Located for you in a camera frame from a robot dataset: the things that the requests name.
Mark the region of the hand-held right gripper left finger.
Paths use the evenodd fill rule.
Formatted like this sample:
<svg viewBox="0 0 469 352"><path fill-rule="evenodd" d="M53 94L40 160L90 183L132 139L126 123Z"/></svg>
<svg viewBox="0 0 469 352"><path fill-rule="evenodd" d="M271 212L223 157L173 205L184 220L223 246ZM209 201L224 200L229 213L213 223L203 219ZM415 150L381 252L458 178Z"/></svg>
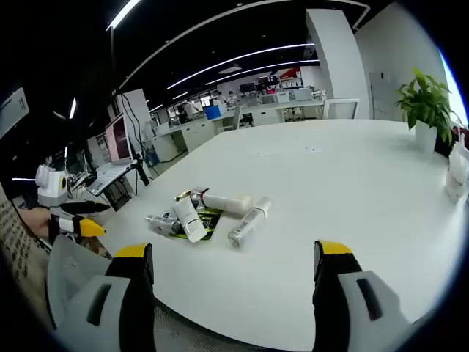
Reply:
<svg viewBox="0 0 469 352"><path fill-rule="evenodd" d="M54 334L69 351L154 351L152 246L112 259L54 244Z"/></svg>

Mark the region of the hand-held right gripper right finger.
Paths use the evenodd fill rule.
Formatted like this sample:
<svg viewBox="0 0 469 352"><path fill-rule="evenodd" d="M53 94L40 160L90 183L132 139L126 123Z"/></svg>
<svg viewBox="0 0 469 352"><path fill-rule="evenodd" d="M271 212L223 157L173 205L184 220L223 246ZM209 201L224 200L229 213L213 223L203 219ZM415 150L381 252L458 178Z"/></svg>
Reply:
<svg viewBox="0 0 469 352"><path fill-rule="evenodd" d="M398 295L342 243L314 242L314 351L395 351L410 322Z"/></svg>

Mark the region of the person's left hand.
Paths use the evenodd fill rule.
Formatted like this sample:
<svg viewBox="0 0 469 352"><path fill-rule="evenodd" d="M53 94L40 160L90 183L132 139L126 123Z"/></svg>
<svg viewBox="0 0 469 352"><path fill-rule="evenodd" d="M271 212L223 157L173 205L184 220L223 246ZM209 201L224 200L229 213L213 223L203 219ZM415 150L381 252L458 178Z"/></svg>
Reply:
<svg viewBox="0 0 469 352"><path fill-rule="evenodd" d="M45 208L19 209L21 218L28 228L42 239L48 238L48 222L51 220L51 213Z"/></svg>

